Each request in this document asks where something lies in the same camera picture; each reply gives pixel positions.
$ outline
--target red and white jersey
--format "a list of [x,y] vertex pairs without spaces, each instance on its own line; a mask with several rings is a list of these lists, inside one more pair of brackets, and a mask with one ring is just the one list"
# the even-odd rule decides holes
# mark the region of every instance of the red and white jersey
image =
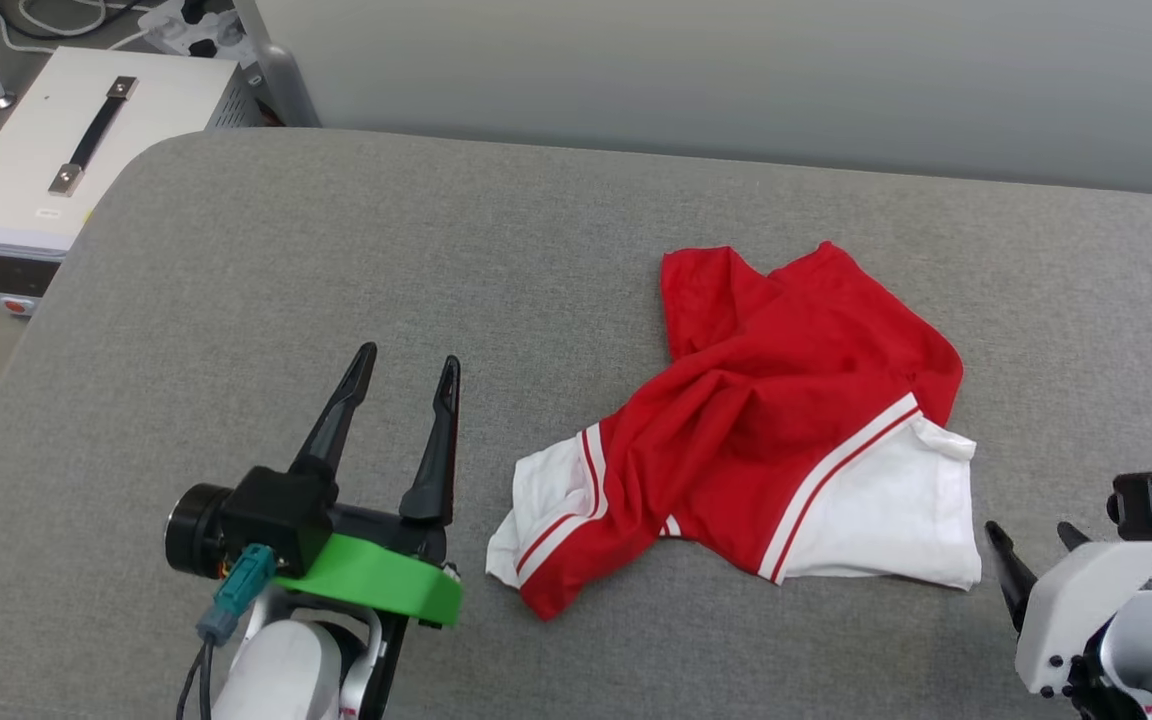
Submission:
[[660,275],[673,363],[518,460],[490,575],[543,619],[662,536],[776,584],[979,582],[975,444],[943,429],[963,363],[937,329],[828,242],[765,276],[726,247]]

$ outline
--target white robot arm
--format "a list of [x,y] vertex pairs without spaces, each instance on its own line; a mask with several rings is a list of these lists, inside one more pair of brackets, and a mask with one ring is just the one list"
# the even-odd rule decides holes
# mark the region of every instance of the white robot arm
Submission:
[[1124,541],[1090,541],[1061,523],[1070,555],[1041,578],[1002,528],[986,532],[1028,691],[1061,694],[1089,720],[1152,720],[1152,473],[1120,475],[1114,486],[1111,518]]
[[[460,418],[461,364],[444,362],[434,424],[397,514],[338,502],[338,469],[353,410],[366,396],[376,343],[358,348],[287,471],[256,467],[236,488],[200,483],[164,529],[172,568],[221,579],[195,626],[202,649],[177,703],[184,715],[198,675],[202,720],[380,720],[411,620],[456,623],[461,578],[447,561]],[[211,702],[212,651],[251,609],[228,682]],[[366,626],[294,619],[326,611]]]

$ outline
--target white wall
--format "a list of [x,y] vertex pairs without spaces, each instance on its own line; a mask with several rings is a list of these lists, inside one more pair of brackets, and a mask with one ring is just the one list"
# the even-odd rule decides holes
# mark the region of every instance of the white wall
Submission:
[[328,127],[1152,191],[1152,0],[259,0]]

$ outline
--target gray cushion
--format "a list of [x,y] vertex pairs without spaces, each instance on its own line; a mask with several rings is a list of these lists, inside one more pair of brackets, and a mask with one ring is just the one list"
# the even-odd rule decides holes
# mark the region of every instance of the gray cushion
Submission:
[[977,524],[1038,571],[1058,520],[1111,537],[1108,480],[1152,468],[1152,196],[373,132],[161,143],[0,384],[0,717],[169,714],[214,584],[166,566],[166,511],[291,458],[367,340],[347,502],[396,509],[445,354],[465,369],[465,608],[408,634],[388,717],[1069,717],[1011,670],[988,556],[970,593],[773,588],[662,541],[547,624],[483,577],[513,461],[666,365],[660,255],[772,270],[826,238],[963,355]]

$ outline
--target vent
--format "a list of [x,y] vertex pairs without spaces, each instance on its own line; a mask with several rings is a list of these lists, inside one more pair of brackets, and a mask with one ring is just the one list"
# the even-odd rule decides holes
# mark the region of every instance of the vent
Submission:
[[260,111],[256,108],[242,77],[234,77],[229,83],[229,93],[211,118],[211,128],[250,128],[262,123]]

